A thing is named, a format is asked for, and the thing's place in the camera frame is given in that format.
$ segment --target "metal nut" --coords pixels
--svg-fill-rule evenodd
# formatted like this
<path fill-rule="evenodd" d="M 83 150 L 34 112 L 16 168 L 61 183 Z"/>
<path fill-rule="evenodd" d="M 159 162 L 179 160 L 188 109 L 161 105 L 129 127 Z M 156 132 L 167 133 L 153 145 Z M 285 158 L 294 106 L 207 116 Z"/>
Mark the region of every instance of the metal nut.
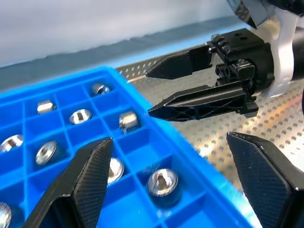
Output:
<path fill-rule="evenodd" d="M 9 205 L 0 202 L 0 228 L 8 228 L 11 221 L 11 210 Z"/>
<path fill-rule="evenodd" d="M 118 181 L 124 173 L 124 164 L 117 158 L 111 158 L 108 184 Z"/>
<path fill-rule="evenodd" d="M 159 207 L 171 207 L 182 196 L 178 175 L 170 169 L 154 172 L 149 177 L 147 188 L 152 201 Z"/>
<path fill-rule="evenodd" d="M 16 134 L 7 138 L 3 141 L 0 146 L 0 152 L 10 151 L 14 147 L 19 147 L 23 144 L 23 136 L 21 134 Z"/>
<path fill-rule="evenodd" d="M 39 102 L 37 105 L 38 114 L 47 113 L 56 109 L 56 105 L 51 100 Z"/>
<path fill-rule="evenodd" d="M 124 134 L 138 128 L 139 122 L 136 114 L 132 111 L 121 114 L 119 116 L 119 127 Z"/>
<path fill-rule="evenodd" d="M 102 83 L 96 83 L 92 86 L 93 94 L 96 95 L 101 95 L 101 94 L 106 94 L 110 92 L 110 88 Z"/>
<path fill-rule="evenodd" d="M 81 123 L 84 123 L 85 121 L 89 120 L 91 117 L 92 117 L 92 114 L 89 110 L 80 109 L 80 110 L 74 112 L 70 116 L 70 122 L 72 124 L 81 124 Z"/>
<path fill-rule="evenodd" d="M 43 144 L 36 154 L 36 164 L 45 165 L 51 163 L 59 155 L 59 147 L 55 141 L 48 141 Z"/>

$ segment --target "perforated metal surface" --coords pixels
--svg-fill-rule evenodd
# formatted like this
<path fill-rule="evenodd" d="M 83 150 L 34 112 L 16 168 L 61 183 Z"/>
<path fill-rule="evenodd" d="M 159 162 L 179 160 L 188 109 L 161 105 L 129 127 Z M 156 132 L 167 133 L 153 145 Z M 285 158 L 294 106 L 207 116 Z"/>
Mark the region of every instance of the perforated metal surface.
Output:
<path fill-rule="evenodd" d="M 214 65 L 219 62 L 220 59 L 216 58 Z M 138 70 L 141 69 L 142 72 L 148 68 L 143 67 L 142 63 L 139 66 Z M 131 82 L 153 105 L 180 90 L 204 84 L 214 86 L 217 78 L 214 67 L 173 81 L 138 75 L 138 80 L 132 78 Z M 295 166 L 304 171 L 304 118 L 301 108 L 303 87 L 304 81 L 298 81 L 290 84 L 288 91 L 281 96 L 268 99 L 258 97 L 256 103 L 259 112 L 254 118 L 247 119 L 243 115 L 229 113 L 173 125 L 203 158 L 242 191 L 226 141 L 228 131 L 247 133 L 272 141 Z"/>

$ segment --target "blue plastic tray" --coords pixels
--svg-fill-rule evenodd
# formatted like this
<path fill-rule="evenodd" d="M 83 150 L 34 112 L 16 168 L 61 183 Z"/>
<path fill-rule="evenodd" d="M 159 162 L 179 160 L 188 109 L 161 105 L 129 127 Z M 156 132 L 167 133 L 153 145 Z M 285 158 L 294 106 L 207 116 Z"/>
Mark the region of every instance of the blue plastic tray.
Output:
<path fill-rule="evenodd" d="M 110 86 L 111 92 L 92 96 L 96 82 Z M 57 109 L 38 115 L 37 103 L 47 99 Z M 243 198 L 169 123 L 151 118 L 149 107 L 134 87 L 106 67 L 1 94 L 0 141 L 24 136 L 21 147 L 0 154 L 0 201 L 12 208 L 10 228 L 22 226 L 80 147 L 106 136 L 114 139 L 113 157 L 125 164 L 125 172 L 108 186 L 98 227 L 251 227 L 247 220 L 252 211 L 242 211 L 247 204 Z M 83 108 L 92 112 L 92 118 L 71 125 L 70 115 Z M 141 127 L 122 134 L 118 117 L 130 110 L 137 113 Z M 39 167 L 36 153 L 49 140 L 64 148 L 63 157 Z M 149 175 L 160 168 L 174 170 L 183 189 L 182 199 L 171 209 L 157 208 L 146 190 Z"/>

